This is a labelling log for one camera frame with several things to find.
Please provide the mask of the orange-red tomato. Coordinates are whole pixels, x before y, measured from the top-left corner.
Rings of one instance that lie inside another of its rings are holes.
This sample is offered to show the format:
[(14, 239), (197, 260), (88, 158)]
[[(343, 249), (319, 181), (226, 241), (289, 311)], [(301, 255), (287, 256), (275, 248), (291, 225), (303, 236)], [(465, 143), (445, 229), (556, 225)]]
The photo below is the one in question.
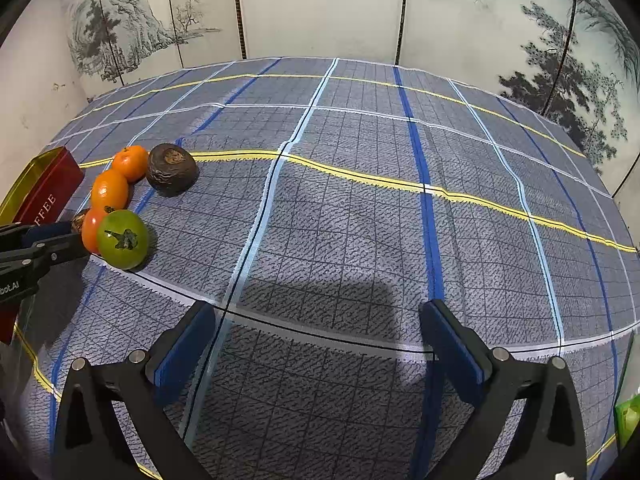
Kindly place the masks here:
[(108, 210), (100, 207), (91, 208), (86, 212), (81, 227), (81, 239), (82, 244), (84, 244), (88, 252), (92, 252), (93, 254), (98, 254), (100, 252), (98, 231), (101, 221), (107, 215)]

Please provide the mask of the green tomato with stem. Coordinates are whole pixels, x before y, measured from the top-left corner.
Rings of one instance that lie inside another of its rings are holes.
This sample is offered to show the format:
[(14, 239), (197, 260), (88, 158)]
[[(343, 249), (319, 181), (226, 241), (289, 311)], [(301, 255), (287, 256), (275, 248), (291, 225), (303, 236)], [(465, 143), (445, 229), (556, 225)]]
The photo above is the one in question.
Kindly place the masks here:
[(125, 271), (141, 266), (150, 248), (148, 228), (128, 209), (107, 214), (100, 222), (96, 239), (102, 258), (114, 268)]

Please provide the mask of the large dark brown fruit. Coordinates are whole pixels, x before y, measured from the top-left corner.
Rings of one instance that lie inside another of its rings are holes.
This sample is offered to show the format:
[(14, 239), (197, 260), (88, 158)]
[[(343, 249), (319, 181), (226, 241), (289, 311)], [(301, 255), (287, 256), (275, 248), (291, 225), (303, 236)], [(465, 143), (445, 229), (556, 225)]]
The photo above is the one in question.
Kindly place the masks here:
[(150, 151), (145, 177), (160, 196), (186, 192), (199, 176), (198, 164), (180, 145), (162, 143)]

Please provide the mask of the small dark brown fruit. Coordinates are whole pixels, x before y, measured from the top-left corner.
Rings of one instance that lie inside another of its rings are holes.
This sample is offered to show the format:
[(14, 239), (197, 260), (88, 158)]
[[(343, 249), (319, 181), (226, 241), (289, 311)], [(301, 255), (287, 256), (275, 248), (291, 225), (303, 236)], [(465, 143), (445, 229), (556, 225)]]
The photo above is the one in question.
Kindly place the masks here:
[(72, 229), (74, 232), (81, 233), (86, 215), (88, 214), (89, 211), (90, 211), (89, 208), (85, 208), (79, 211), (77, 214), (74, 214), (72, 220), (70, 220), (70, 222), (72, 222)]

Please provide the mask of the red gold toffee tin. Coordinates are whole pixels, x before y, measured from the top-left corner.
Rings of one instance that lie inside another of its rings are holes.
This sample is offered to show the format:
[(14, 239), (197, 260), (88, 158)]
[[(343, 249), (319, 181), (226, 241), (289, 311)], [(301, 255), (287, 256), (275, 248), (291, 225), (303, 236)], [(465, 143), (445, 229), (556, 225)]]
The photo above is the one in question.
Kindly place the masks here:
[[(62, 222), (58, 217), (83, 178), (84, 173), (64, 146), (36, 156), (18, 176), (1, 204), (1, 227), (16, 222), (40, 226)], [(30, 246), (1, 245), (1, 253)], [(1, 341), (4, 344), (12, 340), (14, 323), (24, 299), (1, 304)]]

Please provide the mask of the green package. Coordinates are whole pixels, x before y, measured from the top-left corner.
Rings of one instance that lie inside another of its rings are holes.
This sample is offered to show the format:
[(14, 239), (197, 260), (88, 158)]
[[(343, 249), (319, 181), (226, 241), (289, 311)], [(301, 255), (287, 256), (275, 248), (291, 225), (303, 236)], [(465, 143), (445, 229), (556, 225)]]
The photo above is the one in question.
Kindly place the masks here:
[(636, 394), (627, 401), (617, 403), (614, 414), (617, 448), (621, 451), (640, 422), (640, 396)]

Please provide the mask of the glossy orange kumquat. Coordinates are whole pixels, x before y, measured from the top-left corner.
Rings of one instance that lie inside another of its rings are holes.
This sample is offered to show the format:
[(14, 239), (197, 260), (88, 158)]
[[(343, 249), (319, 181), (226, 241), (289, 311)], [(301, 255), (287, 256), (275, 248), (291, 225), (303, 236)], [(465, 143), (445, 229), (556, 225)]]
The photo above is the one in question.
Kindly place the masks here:
[(103, 171), (93, 182), (90, 203), (92, 208), (124, 209), (129, 200), (129, 182), (116, 169)]

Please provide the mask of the small orange mandarin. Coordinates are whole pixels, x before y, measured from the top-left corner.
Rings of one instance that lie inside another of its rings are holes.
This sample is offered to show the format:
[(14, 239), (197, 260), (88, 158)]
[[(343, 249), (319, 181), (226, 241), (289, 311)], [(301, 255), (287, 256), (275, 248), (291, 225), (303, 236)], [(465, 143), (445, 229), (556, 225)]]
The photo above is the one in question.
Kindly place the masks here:
[(141, 145), (125, 146), (113, 158), (112, 168), (129, 183), (142, 179), (149, 167), (149, 153)]

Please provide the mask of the blue plaid tablecloth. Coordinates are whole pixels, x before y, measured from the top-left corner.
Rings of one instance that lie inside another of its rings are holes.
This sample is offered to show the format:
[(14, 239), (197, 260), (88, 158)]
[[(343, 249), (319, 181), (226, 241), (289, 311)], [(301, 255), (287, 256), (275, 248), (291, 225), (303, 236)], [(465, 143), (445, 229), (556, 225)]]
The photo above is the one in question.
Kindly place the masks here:
[(263, 58), (173, 70), (98, 96), (40, 141), (66, 148), (88, 206), (122, 148), (173, 143), (186, 192), (134, 187), (148, 263), (55, 266), (1, 352), (6, 426), (41, 479), (74, 359), (146, 349), (193, 301), (219, 326), (167, 415), (216, 479), (405, 479), (469, 417), (422, 344), (439, 297), (488, 346), (562, 356), (586, 471), (617, 455), (613, 408), (639, 330), (639, 254), (562, 127), (420, 70)]

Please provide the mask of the painted landscape folding screen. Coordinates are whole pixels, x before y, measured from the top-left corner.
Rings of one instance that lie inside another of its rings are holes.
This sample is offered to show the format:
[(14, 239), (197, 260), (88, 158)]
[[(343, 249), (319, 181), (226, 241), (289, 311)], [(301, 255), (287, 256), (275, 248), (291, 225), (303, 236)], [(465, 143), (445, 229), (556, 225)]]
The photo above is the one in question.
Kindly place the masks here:
[(25, 0), (1, 25), (1, 184), (101, 93), (267, 55), (422, 68), (570, 130), (639, 229), (639, 32), (613, 0)]

